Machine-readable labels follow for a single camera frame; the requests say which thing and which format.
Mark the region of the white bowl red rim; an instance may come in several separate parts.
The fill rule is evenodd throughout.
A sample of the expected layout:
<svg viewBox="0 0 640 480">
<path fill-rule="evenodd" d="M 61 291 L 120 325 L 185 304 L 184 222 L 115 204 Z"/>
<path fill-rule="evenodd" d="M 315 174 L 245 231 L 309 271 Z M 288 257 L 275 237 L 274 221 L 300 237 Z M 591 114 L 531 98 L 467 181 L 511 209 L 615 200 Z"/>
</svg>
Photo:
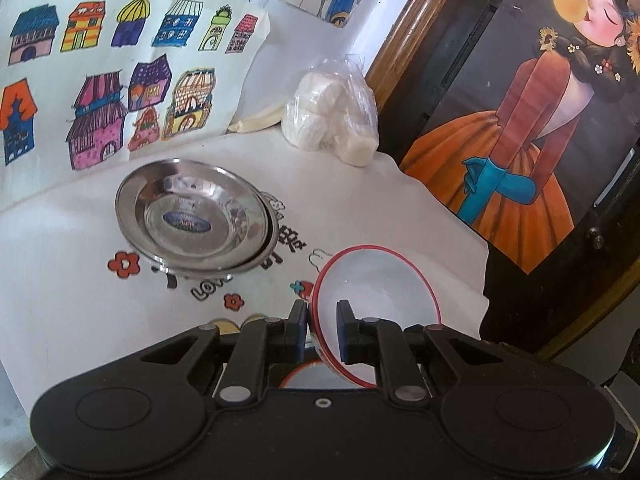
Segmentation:
<svg viewBox="0 0 640 480">
<path fill-rule="evenodd" d="M 442 320 L 430 283 L 399 252 L 358 245 L 326 259 L 311 293 L 311 335 L 326 365 L 363 388 L 375 386 L 375 371 L 367 364 L 346 365 L 341 360 L 336 317 L 341 300 L 349 302 L 357 318 L 382 318 L 402 328 Z"/>
<path fill-rule="evenodd" d="M 336 374 L 326 364 L 314 361 L 299 365 L 282 380 L 281 388 L 306 390 L 356 389 L 357 386 Z"/>
</svg>

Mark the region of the steel plate underneath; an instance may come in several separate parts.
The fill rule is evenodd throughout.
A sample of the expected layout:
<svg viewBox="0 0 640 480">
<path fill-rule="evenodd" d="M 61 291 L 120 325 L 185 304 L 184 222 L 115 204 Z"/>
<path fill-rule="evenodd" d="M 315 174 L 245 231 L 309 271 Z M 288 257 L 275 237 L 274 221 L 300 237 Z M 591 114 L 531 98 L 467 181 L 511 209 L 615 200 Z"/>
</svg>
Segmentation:
<svg viewBox="0 0 640 480">
<path fill-rule="evenodd" d="M 276 212 L 271 207 L 270 203 L 265 199 L 264 194 L 262 192 L 257 191 L 257 197 L 262 202 L 262 206 L 265 209 L 267 214 L 267 231 L 266 238 L 262 243 L 262 246 L 259 247 L 259 250 L 256 255 L 252 258 L 249 258 L 239 266 L 232 266 L 232 268 L 227 270 L 220 271 L 187 271 L 187 270 L 171 270 L 167 266 L 162 266 L 157 262 L 151 261 L 149 259 L 145 259 L 145 262 L 150 266 L 151 271 L 153 273 L 163 273 L 166 275 L 175 275 L 179 278 L 205 278 L 206 280 L 212 280 L 213 278 L 221 278 L 222 280 L 229 281 L 233 275 L 242 274 L 253 270 L 256 266 L 259 266 L 263 263 L 273 252 L 274 246 L 277 243 L 277 227 L 278 227 L 278 219 L 276 216 Z"/>
</svg>

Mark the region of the steel plate with sticker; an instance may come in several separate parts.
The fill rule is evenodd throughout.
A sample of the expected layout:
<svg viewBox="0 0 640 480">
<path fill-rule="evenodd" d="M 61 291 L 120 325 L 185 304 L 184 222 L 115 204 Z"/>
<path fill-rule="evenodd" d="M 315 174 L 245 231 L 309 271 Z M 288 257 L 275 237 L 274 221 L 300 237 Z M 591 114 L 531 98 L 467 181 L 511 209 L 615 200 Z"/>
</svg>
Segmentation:
<svg viewBox="0 0 640 480">
<path fill-rule="evenodd" d="M 128 174 L 114 208 L 126 241 L 149 260 L 171 270 L 220 271 L 252 258 L 266 238 L 257 191 L 227 169 L 163 159 Z"/>
</svg>

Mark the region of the white printed tablecloth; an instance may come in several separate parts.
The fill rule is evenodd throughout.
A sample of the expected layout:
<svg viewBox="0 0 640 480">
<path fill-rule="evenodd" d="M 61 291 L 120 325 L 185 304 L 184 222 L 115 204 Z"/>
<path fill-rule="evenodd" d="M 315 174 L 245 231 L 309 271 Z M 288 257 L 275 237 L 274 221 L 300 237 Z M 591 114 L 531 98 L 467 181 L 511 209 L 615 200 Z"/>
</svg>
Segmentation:
<svg viewBox="0 0 640 480">
<path fill-rule="evenodd" d="M 486 244 L 393 159 L 362 168 L 277 132 L 119 164 L 1 216 L 1 361 L 32 408 L 49 388 L 213 320 L 283 316 L 323 270 L 360 316 L 477 336 Z"/>
</svg>

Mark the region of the rolled cream paper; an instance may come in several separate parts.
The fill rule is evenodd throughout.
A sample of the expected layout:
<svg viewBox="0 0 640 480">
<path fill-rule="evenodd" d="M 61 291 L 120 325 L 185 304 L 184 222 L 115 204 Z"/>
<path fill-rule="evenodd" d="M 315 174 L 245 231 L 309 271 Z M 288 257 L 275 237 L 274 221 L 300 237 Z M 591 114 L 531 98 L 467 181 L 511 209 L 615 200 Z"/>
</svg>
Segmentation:
<svg viewBox="0 0 640 480">
<path fill-rule="evenodd" d="M 264 130 L 277 125 L 281 120 L 285 109 L 285 100 L 275 102 L 265 107 L 260 112 L 241 118 L 228 127 L 232 133 L 250 133 Z"/>
</svg>

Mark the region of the plastic bag of white rolls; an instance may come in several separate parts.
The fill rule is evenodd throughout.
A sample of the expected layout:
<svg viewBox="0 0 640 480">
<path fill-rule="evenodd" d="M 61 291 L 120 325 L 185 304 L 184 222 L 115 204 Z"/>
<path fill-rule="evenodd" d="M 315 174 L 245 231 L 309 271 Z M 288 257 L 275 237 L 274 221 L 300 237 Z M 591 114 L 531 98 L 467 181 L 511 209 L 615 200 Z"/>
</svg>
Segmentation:
<svg viewBox="0 0 640 480">
<path fill-rule="evenodd" d="M 378 150 L 378 108 L 360 59 L 346 56 L 314 66 L 284 108 L 281 131 L 306 152 L 328 150 L 341 162 L 365 167 Z"/>
</svg>

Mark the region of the girl in orange dress poster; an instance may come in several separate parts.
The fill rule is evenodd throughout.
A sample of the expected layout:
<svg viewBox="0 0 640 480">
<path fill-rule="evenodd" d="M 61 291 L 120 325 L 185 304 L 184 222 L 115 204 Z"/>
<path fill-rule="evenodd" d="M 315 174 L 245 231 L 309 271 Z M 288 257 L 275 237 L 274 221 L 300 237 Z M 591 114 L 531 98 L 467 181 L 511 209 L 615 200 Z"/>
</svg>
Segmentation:
<svg viewBox="0 0 640 480">
<path fill-rule="evenodd" d="M 639 0 L 553 0 L 576 32 L 539 32 L 494 110 L 421 136 L 400 164 L 525 273 L 575 222 L 555 177 L 594 99 L 617 102 L 639 85 Z"/>
</svg>

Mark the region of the colourful houses drawing sheet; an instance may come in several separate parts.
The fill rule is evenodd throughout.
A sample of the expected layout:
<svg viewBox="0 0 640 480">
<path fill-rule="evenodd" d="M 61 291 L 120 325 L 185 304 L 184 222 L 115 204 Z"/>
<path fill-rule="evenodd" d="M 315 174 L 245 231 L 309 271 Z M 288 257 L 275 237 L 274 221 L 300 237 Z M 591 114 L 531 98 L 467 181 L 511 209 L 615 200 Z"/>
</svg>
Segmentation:
<svg viewBox="0 0 640 480">
<path fill-rule="evenodd" d="M 1 0 L 1 205 L 227 131 L 268 13 L 243 0 Z"/>
</svg>

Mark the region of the wooden door frame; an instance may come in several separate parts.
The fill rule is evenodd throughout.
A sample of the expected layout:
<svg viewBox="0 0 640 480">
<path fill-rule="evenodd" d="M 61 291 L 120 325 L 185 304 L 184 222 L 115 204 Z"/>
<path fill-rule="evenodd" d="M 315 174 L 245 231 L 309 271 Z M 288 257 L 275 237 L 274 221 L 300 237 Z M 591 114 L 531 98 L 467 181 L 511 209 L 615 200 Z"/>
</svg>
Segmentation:
<svg viewBox="0 0 640 480">
<path fill-rule="evenodd" d="M 366 76 L 380 112 L 448 0 L 408 0 Z"/>
</svg>

